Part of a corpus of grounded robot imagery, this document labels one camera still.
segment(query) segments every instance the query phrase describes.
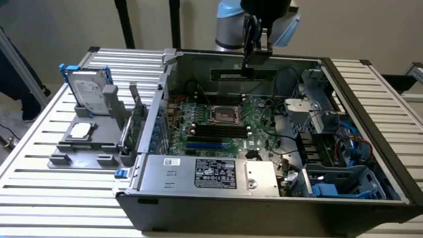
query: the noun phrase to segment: warning symbols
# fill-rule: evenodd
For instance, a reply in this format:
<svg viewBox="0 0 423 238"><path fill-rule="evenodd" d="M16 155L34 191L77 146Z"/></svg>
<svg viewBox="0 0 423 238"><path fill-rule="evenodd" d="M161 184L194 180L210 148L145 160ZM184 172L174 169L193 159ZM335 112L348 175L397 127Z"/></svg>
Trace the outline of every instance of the warning symbols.
<svg viewBox="0 0 423 238"><path fill-rule="evenodd" d="M234 161L196 159L193 185L201 188L236 189Z"/></svg>

